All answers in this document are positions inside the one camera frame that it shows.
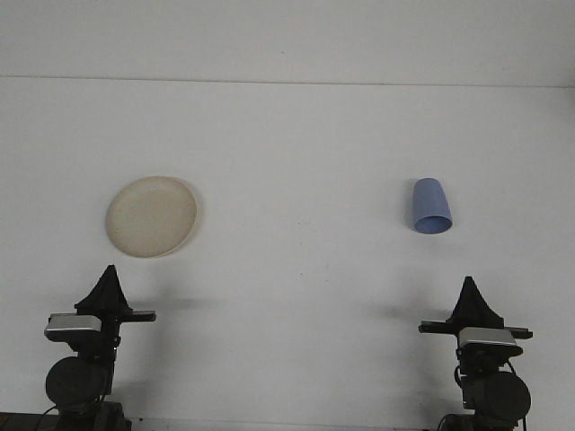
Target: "plastic cup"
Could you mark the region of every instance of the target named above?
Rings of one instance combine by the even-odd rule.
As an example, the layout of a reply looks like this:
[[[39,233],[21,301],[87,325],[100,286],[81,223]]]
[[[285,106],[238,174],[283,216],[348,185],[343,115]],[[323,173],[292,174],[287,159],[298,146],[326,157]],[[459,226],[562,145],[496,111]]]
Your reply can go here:
[[[413,227],[419,233],[442,233],[453,224],[446,194],[435,178],[415,183],[412,211]]]

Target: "blue cup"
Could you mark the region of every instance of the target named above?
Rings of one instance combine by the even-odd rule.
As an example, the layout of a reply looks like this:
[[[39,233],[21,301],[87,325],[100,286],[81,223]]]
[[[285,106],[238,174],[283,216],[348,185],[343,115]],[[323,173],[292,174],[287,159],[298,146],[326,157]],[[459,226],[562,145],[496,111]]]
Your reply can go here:
[[[435,178],[415,183],[412,211],[413,227],[420,233],[442,233],[453,224],[446,194]]]

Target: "paper plate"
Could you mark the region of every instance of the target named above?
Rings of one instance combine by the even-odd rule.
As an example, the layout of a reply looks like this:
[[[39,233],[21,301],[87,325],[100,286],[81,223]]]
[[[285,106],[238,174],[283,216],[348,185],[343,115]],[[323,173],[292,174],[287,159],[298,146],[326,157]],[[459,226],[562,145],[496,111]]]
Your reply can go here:
[[[154,258],[177,249],[188,237],[198,209],[190,189],[171,177],[147,177],[129,184],[112,200],[106,232],[119,250]]]

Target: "beige plate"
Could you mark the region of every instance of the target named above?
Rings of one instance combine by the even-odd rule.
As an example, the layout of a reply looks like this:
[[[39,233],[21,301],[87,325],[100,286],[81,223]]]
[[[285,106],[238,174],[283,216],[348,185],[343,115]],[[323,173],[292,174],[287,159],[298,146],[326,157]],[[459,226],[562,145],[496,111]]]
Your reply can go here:
[[[185,241],[197,213],[196,199],[185,184],[170,177],[147,177],[132,182],[112,200],[106,232],[126,254],[154,258]]]

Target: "upside-down cup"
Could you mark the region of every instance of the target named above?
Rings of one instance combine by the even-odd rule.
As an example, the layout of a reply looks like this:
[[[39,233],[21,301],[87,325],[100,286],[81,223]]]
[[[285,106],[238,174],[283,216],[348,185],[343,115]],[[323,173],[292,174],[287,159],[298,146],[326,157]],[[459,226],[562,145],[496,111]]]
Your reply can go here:
[[[453,224],[446,194],[435,178],[415,183],[412,212],[413,227],[419,233],[442,233]]]

